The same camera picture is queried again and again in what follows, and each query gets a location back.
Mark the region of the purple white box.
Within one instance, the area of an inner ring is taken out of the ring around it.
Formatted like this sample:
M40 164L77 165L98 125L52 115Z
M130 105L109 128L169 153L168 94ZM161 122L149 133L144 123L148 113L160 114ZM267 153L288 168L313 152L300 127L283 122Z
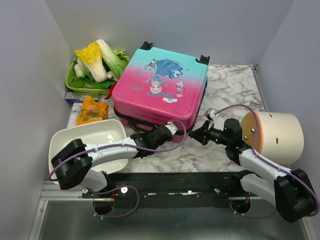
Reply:
M99 102L102 98L99 93L67 92L65 94L64 100L69 104L82 104L88 96L90 96L96 102Z

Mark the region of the pink and teal kids suitcase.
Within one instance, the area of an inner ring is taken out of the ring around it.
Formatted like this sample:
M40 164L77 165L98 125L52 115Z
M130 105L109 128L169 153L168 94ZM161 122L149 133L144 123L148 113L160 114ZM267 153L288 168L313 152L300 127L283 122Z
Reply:
M196 58L145 41L112 90L115 115L139 132L178 120L173 142L180 142L195 126L208 84L209 62L209 56Z

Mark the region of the white rectangular plastic tub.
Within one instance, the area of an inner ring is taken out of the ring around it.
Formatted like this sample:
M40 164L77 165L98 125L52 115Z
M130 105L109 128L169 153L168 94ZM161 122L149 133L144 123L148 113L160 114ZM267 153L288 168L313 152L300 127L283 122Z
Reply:
M48 167L61 190L84 187L104 189L107 174L122 170L133 158L131 148L115 147L130 143L122 123L107 119L66 128L50 141Z

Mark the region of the white mushroom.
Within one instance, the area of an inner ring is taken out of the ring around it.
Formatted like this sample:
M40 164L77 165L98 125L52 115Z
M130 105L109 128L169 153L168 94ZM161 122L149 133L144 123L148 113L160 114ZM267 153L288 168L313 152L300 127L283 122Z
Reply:
M107 72L107 78L108 78L109 80L115 80L115 79L116 79L116 76L113 74L112 71L108 71L108 72Z

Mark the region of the orange snack bag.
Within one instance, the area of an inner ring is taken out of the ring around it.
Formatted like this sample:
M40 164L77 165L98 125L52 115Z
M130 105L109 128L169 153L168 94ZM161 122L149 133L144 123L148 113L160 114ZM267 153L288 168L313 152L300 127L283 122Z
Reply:
M108 118L109 106L107 103L95 101L88 96L82 104L78 114L76 125L84 125L93 122L104 121Z

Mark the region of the cream cylindrical bucket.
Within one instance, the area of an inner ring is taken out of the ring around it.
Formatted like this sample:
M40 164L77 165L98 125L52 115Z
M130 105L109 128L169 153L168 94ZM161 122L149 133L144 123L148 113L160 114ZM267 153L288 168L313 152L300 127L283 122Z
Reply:
M269 160L289 166L304 149L303 130L298 119L290 113L247 113L240 122L244 142Z

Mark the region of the yellow napa cabbage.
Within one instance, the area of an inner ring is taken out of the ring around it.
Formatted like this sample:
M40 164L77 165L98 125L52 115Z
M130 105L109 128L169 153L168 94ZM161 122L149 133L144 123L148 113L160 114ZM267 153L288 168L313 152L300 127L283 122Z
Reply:
M89 70L97 83L104 82L107 79L107 72L103 66L101 49L96 41L91 42L83 49L76 49L74 53Z

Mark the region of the white green bok choy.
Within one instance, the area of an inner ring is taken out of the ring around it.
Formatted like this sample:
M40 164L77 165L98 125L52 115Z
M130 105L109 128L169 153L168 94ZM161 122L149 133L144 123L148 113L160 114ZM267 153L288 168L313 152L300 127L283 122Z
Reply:
M129 64L131 58L126 55L125 50L113 50L104 40L96 40L100 47L102 60L106 63L114 76L119 79L125 68Z

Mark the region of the aluminium frame rail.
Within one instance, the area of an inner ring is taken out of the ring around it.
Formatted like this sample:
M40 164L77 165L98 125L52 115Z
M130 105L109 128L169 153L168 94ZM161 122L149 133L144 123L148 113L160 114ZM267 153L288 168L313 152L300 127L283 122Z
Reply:
M32 224L29 240L39 240L41 229L44 223L46 211L49 202L111 202L111 198L98 198L90 195L91 198L83 197L81 187L76 187L71 190L61 190L60 187L51 182L44 181L39 197L37 210Z

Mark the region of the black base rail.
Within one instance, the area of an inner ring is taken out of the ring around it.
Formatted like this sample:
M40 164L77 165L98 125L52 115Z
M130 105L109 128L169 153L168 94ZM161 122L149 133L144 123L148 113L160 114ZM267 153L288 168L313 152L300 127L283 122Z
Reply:
M84 193L84 199L113 204L116 209L228 208L247 213L257 197L241 189L240 172L113 173L102 195Z

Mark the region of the green vegetable tray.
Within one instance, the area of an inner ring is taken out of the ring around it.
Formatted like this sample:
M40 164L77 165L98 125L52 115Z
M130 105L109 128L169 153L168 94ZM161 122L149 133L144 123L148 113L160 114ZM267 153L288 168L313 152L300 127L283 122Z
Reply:
M66 87L74 92L99 93L102 95L107 95L111 85L116 83L115 79L107 79L103 82L96 82L88 70L85 70L85 77L77 77L74 71L76 59L77 57L73 59L69 66L65 80Z

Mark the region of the red chili pepper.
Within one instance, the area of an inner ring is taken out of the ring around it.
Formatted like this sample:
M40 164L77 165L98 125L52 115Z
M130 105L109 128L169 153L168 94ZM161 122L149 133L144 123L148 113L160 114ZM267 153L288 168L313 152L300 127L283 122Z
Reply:
M113 85L111 85L111 87L109 88L108 95L104 98L105 100L108 100L108 99L110 99L110 98L112 97L112 92L113 92L116 84L117 84L117 83L114 83Z

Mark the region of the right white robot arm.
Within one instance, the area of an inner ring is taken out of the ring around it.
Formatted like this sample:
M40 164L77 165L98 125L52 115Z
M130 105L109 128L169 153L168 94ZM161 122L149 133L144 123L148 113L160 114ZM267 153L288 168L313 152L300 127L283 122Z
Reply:
M191 131L189 137L204 146L210 141L224 145L227 157L246 168L230 183L230 191L234 195L249 192L261 197L274 205L289 223L320 212L320 201L308 175L301 169L291 170L253 151L244 141L238 120L227 119L222 130L207 120L200 128Z

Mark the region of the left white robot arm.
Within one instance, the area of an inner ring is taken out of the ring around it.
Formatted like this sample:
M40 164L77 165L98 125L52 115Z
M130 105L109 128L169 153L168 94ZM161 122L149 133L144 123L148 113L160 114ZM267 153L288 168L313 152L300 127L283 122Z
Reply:
M157 148L173 139L178 128L173 122L154 128L148 133L135 133L113 143L85 144L72 140L52 159L51 164L61 190L76 186L92 189L99 197L110 194L107 175L92 169L100 164L121 159L131 160L152 155Z

